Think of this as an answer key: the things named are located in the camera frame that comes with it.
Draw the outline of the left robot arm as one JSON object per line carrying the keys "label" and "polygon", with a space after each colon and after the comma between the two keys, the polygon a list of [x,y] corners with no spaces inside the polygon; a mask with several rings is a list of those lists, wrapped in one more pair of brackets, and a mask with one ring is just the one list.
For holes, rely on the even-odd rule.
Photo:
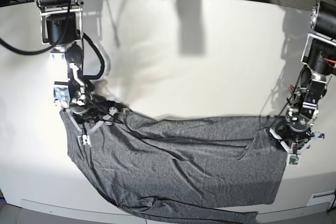
{"label": "left robot arm", "polygon": [[295,84],[288,87],[284,106],[268,133],[298,160],[302,152],[324,134],[312,131],[319,114],[318,103],[327,93],[328,80],[335,75],[335,5],[316,0],[300,62],[303,64]]}

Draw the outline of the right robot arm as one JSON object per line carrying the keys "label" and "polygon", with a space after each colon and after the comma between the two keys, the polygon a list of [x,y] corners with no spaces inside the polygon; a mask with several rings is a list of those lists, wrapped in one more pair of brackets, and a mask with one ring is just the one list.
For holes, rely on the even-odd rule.
{"label": "right robot arm", "polygon": [[[82,0],[34,0],[40,13],[41,41],[50,45],[50,57],[56,69],[54,103],[68,116],[82,137],[88,137],[101,125],[121,124],[121,103],[94,94],[93,80],[102,77],[105,61],[92,40],[82,31]],[[99,58],[101,68],[94,76],[83,73],[87,41]]]}

